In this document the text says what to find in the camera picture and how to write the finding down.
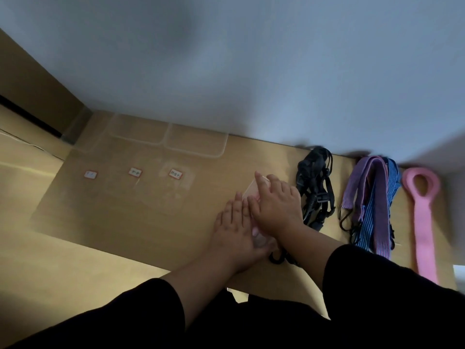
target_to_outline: purple strap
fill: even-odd
[[[356,225],[363,222],[365,188],[367,186],[367,177],[373,166],[375,170],[374,193],[374,213],[373,213],[373,230],[374,230],[374,248],[377,254],[389,258],[390,254],[390,230],[389,230],[389,205],[387,201],[388,188],[388,171],[387,166],[378,155],[372,155],[362,158],[352,171],[347,182],[347,187],[342,199],[342,208],[352,209],[352,222]]]

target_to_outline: wire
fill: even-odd
[[[29,143],[29,142],[27,142],[27,141],[25,141],[25,140],[19,138],[18,136],[15,136],[14,134],[9,133],[8,131],[5,131],[5,130],[3,130],[3,129],[1,129],[1,128],[0,128],[0,131],[3,131],[3,132],[4,132],[4,133],[3,133],[3,132],[0,132],[0,134],[3,135],[3,136],[7,136],[7,137],[12,138],[12,139],[14,139],[15,141],[18,141],[18,142],[21,142],[21,143],[26,143],[26,144],[28,144],[29,146],[36,147],[36,148],[40,149],[42,152],[45,152],[45,153],[47,153],[47,154],[49,154],[49,155],[51,155],[51,156],[53,156],[53,157],[55,157],[55,158],[57,158],[57,159],[60,159],[61,161],[65,161],[64,159],[62,159],[62,158],[60,158],[60,157],[57,157],[55,154],[52,154],[52,153],[46,151],[46,150],[43,149],[42,147],[36,146],[35,144],[32,144],[32,143]]]

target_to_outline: black harness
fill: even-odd
[[[333,171],[333,155],[322,146],[317,146],[297,164],[297,175],[295,177],[296,187],[300,196],[305,195],[306,201],[302,208],[304,224],[316,231],[323,227],[325,219],[334,213],[334,193],[329,175]],[[318,211],[315,219],[311,220],[314,211]],[[281,264],[287,260],[290,264],[299,266],[299,263],[283,248],[281,257],[276,260],[273,254],[269,256],[272,263]]]

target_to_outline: wooden tabletop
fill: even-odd
[[[110,117],[104,112],[94,115],[33,214],[31,228],[166,270],[180,267],[202,252],[216,214],[236,191],[247,189],[255,170],[295,185],[297,163],[308,154],[305,149],[229,136],[219,158],[206,158],[209,147],[218,153],[222,138],[217,133],[186,127],[178,131],[174,137],[177,144],[200,149],[204,155],[200,156],[163,144],[150,146],[116,138],[105,129]],[[127,131],[134,139],[137,128],[147,127],[147,121],[131,120],[137,124],[127,125]],[[161,130],[166,124],[157,125]],[[211,139],[212,144],[191,144],[193,139]],[[334,156],[331,182],[337,210],[321,231],[343,242],[348,235],[339,227],[337,212],[354,164],[353,159]],[[131,167],[142,170],[141,176],[129,175]],[[168,176],[172,168],[183,172],[180,180]],[[87,170],[98,172],[96,179],[86,179]],[[396,242],[392,260],[415,270],[412,208],[412,199],[400,188],[391,207]],[[434,201],[433,229],[440,284],[456,288],[443,192]],[[271,299],[307,303],[327,316],[314,282],[287,262],[262,261],[235,276],[228,286]],[[342,289],[341,296],[349,293]]]

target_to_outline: white sticker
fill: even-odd
[[[182,172],[176,169],[171,169],[168,175],[179,180],[182,177]]]
[[[135,177],[139,177],[140,174],[142,174],[142,170],[140,169],[137,169],[135,167],[132,167],[129,171],[128,171],[128,174],[129,175],[132,175],[132,176],[135,176]]]
[[[92,171],[92,170],[87,170],[85,173],[84,173],[84,177],[87,178],[87,179],[95,179],[97,177],[97,172],[96,171]]]

